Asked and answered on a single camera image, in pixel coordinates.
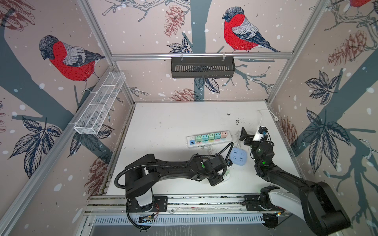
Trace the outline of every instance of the blue power socket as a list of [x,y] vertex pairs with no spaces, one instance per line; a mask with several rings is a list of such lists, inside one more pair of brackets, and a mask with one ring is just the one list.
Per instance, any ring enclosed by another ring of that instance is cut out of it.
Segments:
[[247,162],[247,152],[240,148],[233,148],[230,159],[236,165],[244,165]]

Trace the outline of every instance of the colorful cube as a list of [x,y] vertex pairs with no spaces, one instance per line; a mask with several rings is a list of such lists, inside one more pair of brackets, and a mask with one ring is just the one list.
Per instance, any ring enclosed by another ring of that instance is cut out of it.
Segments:
[[220,138],[224,139],[225,137],[227,137],[227,132],[226,131],[220,132]]
[[202,141],[207,141],[209,136],[207,134],[202,135]]
[[208,136],[209,136],[209,140],[213,140],[213,139],[214,139],[214,137],[215,137],[215,135],[214,135],[213,133],[211,133],[211,134],[208,134]]
[[197,135],[197,136],[195,137],[195,142],[196,142],[196,143],[199,143],[200,141],[202,141],[202,136],[201,136],[201,135]]
[[214,134],[214,139],[220,139],[220,136],[221,136],[220,133],[215,133],[215,134]]

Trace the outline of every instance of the power strip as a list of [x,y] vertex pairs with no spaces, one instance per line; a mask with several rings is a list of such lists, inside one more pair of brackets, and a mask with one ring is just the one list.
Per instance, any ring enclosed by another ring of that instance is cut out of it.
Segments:
[[188,148],[210,146],[220,143],[232,142],[232,137],[230,131],[218,131],[208,134],[197,134],[186,137]]

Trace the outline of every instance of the white wire basket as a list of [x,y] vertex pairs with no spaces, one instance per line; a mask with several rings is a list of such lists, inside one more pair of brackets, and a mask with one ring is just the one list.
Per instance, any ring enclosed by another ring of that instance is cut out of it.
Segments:
[[74,129],[79,134],[97,134],[104,122],[122,84],[125,82],[123,72],[112,71],[96,92]]

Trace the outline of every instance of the black hanging basket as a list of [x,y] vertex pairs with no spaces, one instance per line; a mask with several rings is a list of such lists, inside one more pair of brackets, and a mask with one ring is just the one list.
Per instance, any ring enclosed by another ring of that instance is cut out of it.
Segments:
[[173,57],[172,78],[230,78],[234,76],[234,57]]

